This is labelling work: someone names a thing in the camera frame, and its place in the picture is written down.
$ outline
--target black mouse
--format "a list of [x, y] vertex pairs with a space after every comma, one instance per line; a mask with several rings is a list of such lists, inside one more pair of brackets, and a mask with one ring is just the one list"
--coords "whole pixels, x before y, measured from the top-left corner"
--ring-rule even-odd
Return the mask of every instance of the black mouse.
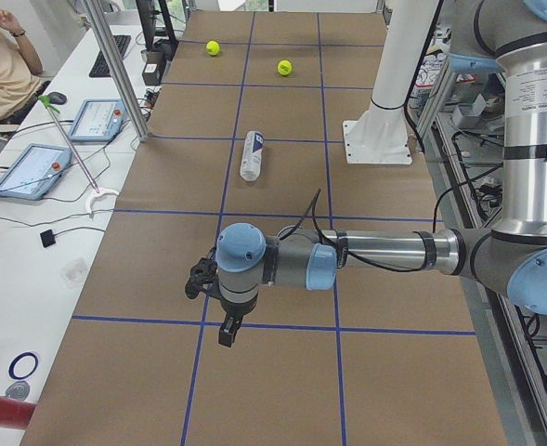
[[47, 96], [51, 104], [62, 105], [67, 102], [67, 97], [58, 91], [51, 91]]

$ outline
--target red cylinder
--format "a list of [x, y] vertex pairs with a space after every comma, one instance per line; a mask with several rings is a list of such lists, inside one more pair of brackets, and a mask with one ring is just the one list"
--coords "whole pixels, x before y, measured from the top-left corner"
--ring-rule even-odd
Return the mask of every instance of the red cylinder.
[[35, 404], [0, 397], [0, 427], [25, 429], [30, 424]]

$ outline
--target bottle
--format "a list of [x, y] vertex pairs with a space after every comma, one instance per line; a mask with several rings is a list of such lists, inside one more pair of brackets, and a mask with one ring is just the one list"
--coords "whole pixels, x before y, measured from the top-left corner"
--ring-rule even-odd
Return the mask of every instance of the bottle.
[[244, 140], [244, 151], [240, 164], [240, 176], [246, 181], [255, 181], [261, 173], [263, 156], [263, 134], [251, 130]]

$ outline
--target black keyboard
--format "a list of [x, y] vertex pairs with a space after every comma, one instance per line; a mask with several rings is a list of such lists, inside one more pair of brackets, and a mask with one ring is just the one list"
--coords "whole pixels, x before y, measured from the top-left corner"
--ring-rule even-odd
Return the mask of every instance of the black keyboard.
[[[119, 34], [113, 37], [118, 51], [121, 53], [121, 58], [124, 58], [128, 44], [131, 43], [131, 36]], [[91, 68], [91, 72], [89, 72], [89, 77], [110, 77], [110, 68], [108, 68], [108, 63], [106, 63], [106, 59], [101, 51], [99, 51], [94, 66]]]

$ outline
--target black connector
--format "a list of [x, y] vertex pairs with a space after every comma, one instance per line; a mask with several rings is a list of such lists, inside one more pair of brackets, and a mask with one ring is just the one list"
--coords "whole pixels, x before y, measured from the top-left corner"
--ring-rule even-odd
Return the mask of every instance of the black connector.
[[44, 248], [52, 246], [57, 242], [57, 238], [55, 237], [52, 230], [45, 230], [44, 232], [40, 232], [40, 240], [42, 240], [42, 246]]

